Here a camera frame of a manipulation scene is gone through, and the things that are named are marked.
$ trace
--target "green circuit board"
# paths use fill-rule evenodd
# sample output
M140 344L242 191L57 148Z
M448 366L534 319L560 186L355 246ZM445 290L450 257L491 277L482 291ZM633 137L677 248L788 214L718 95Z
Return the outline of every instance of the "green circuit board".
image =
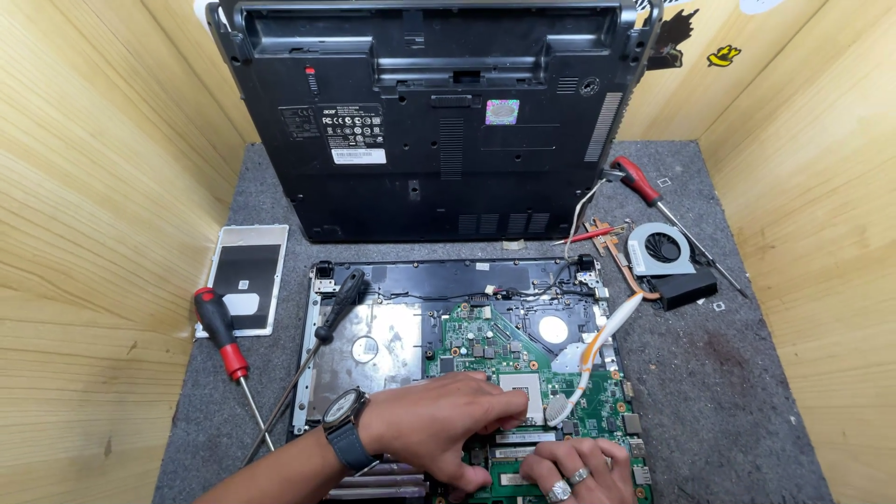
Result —
M442 347L427 364L428 376L451 371L484 371L487 379L505 390L521 388L530 396L526 422L520 427L474 438L464 448L464 461L481 465L492 475L492 484L479 489L469 502L494 504L542 504L547 502L538 486L519 476L522 459L542 440L605 438L632 454L634 492L639 504L650 504L650 473L643 459L644 445L637 437L640 419L633 414L631 387L618 371L593 371L589 384L573 412L561 425L548 427L544 409L554 395L573 395L580 373L551 370L553 355L523 333L494 306L458 304L442 317ZM434 495L434 504L444 496Z

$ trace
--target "watch strap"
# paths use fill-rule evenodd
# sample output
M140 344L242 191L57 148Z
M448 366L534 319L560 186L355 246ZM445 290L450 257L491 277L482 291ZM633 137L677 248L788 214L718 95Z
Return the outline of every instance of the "watch strap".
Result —
M327 440L336 452L339 458L348 469L354 472L363 471L370 465L379 462L379 459L373 458L364 449L361 444L361 438L358 436L358 429L355 424L348 422L345 425L334 429L327 433Z

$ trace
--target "silver ring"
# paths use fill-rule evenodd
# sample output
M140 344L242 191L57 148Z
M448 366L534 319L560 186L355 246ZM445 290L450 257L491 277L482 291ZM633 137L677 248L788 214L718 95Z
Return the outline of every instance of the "silver ring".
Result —
M569 484L575 486L585 481L585 478L587 478L589 474L591 474L591 471L588 470L588 467L583 467L582 469L576 471L575 474L573 474L573 476L569 479Z
M566 483L565 480L560 480L559 482L551 485L551 491L545 497L547 497L547 502L549 502L550 504L557 504L558 502L563 502L564 500L567 500L572 496L573 490L569 488L569 484Z

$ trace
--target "cooling fan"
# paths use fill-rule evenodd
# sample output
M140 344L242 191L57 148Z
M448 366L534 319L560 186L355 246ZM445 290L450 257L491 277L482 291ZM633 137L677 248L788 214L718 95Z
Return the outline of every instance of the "cooling fan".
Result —
M638 276L689 274L691 247L681 231L662 222L641 224L628 237L628 256Z

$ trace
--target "felt mat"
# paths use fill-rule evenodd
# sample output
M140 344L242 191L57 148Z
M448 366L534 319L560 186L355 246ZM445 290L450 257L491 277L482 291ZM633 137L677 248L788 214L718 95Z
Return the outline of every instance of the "felt mat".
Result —
M628 156L652 184L668 178L665 205L747 290L745 300L719 278L719 293L703 304L665 313L649 303L619 331L625 375L643 438L655 502L833 502L762 312L753 298L725 215L694 142L622 142L609 159ZM663 222L620 183L604 184L586 215L620 224ZM288 224L289 243L271 336L241 338L262 417L297 367L308 270L335 262L561 256L561 247L527 242L518 251L497 242L313 245L260 144L249 145L228 225ZM592 253L589 241L570 255ZM611 258L599 257L610 309L630 295ZM724 303L716 310L713 303ZM271 433L286 439L289 414ZM214 346L196 342L174 414L153 502L189 502L237 470L257 426L239 387L229 383ZM262 448L261 456L267 448Z

